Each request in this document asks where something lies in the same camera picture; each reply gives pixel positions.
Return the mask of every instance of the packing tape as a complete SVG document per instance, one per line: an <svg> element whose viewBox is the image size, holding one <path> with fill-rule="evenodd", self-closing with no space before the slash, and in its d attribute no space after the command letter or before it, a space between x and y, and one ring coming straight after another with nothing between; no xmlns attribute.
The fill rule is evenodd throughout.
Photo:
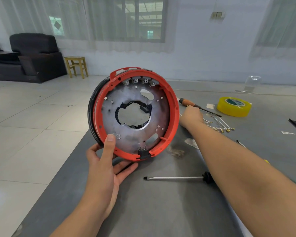
<svg viewBox="0 0 296 237"><path fill-rule="evenodd" d="M234 97L221 97L217 109L229 116L244 117L249 114L251 104Z"/></svg>

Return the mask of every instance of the white curtain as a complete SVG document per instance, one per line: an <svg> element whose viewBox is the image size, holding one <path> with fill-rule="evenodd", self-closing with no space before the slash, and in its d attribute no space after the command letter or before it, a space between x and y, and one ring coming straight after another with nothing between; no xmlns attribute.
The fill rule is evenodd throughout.
<svg viewBox="0 0 296 237"><path fill-rule="evenodd" d="M273 0L251 57L296 60L296 0Z"/></svg>
<svg viewBox="0 0 296 237"><path fill-rule="evenodd" d="M9 35L54 35L59 48L174 50L179 0L0 0Z"/></svg>

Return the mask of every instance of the tile floor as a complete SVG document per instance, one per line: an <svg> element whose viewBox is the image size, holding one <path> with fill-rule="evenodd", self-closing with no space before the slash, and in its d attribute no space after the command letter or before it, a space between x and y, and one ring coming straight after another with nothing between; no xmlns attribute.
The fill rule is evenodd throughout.
<svg viewBox="0 0 296 237"><path fill-rule="evenodd" d="M0 237L11 237L89 129L89 98L105 77L0 81Z"/></svg>

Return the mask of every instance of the gray table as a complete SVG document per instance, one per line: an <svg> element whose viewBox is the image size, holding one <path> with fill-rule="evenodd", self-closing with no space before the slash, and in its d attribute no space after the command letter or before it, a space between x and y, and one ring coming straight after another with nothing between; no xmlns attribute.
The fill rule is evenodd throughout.
<svg viewBox="0 0 296 237"><path fill-rule="evenodd" d="M251 103L248 117L223 119L235 131L224 133L240 140L248 149L267 159L296 181L296 97L175 91L205 107L222 96ZM284 135L281 131L295 133ZM98 236L242 236L228 203L215 185L199 181L152 181L144 176L198 176L207 170L200 152L184 140L189 133L179 126L166 150L141 162L137 171L121 185L115 207ZM88 162L85 151L94 143L88 131L22 222L18 236L48 236L73 211L83 194ZM173 150L183 151L181 157Z"/></svg>

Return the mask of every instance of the screwdriver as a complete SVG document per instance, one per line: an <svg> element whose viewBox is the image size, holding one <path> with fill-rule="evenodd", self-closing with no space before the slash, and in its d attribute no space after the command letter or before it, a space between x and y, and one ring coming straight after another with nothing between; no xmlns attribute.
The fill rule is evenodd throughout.
<svg viewBox="0 0 296 237"><path fill-rule="evenodd" d="M211 184L211 183L215 183L213 177L211 176L211 174L206 171L202 176L187 176L187 177L148 177L145 176L144 180L170 180L170 179L174 179L174 180L179 180L179 179L202 179L203 181L205 181L207 184Z"/></svg>
<svg viewBox="0 0 296 237"><path fill-rule="evenodd" d="M184 106L191 105L191 106L193 106L193 107L200 108L200 109L203 110L203 111L207 111L208 113L211 113L211 114L217 115L217 116L219 116L219 117L222 117L221 115L218 115L218 114L216 114L216 113L214 113L214 112L211 112L211 111L208 111L208 110L203 109L202 107L200 107L200 106L197 105L197 104L194 104L194 103L191 102L190 100L187 100L187 99L181 98L181 99L179 100L179 102L180 102L182 105L184 105Z"/></svg>

